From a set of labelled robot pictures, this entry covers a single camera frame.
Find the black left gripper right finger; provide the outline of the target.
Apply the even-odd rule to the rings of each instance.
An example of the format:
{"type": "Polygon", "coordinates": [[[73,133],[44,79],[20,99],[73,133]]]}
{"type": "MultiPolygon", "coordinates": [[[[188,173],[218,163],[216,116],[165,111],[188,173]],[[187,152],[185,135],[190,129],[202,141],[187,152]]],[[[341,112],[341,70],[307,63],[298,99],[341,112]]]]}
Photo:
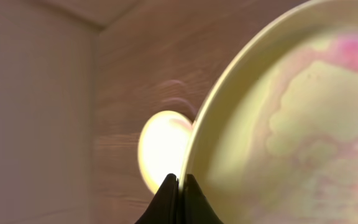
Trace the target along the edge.
{"type": "Polygon", "coordinates": [[[184,224],[223,224],[210,206],[192,174],[186,175],[180,196],[180,222],[184,224]]]}

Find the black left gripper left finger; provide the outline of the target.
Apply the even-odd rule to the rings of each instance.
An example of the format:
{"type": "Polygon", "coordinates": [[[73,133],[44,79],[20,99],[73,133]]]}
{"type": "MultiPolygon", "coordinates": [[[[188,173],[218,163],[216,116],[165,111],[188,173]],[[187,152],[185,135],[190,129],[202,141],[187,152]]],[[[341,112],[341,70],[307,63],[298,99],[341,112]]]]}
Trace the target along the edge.
{"type": "Polygon", "coordinates": [[[135,224],[176,224],[177,198],[177,177],[175,174],[168,174],[135,224]]]}

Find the yellow plate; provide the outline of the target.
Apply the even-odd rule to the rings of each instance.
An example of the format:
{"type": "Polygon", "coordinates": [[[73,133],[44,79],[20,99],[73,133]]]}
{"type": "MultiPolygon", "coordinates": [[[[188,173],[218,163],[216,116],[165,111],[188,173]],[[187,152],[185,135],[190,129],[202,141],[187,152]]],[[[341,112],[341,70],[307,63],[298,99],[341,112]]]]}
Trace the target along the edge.
{"type": "Polygon", "coordinates": [[[192,122],[176,111],[161,111],[142,128],[137,161],[147,188],[156,194],[168,174],[181,175],[192,122]]]}
{"type": "Polygon", "coordinates": [[[263,28],[205,99],[183,173],[224,223],[358,223],[358,0],[263,28]]]}

